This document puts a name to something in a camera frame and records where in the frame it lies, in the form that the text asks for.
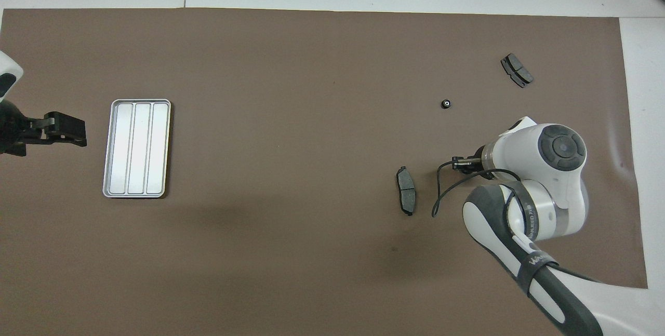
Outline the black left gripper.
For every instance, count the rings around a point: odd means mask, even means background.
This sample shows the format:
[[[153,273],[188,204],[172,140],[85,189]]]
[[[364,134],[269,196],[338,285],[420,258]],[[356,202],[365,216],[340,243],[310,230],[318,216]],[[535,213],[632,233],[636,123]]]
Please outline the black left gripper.
[[[29,118],[24,116],[9,100],[2,101],[2,154],[25,157],[27,145],[51,145],[53,143],[86,147],[85,121],[59,112],[47,113],[44,119]]]

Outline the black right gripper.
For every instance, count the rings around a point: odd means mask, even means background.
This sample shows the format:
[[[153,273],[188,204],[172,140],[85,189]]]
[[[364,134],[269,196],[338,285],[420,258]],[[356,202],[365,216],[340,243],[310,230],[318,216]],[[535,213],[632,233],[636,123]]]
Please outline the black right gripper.
[[[470,156],[465,158],[454,156],[451,160],[452,168],[466,175],[494,168],[494,162],[492,159],[487,159],[482,156]]]

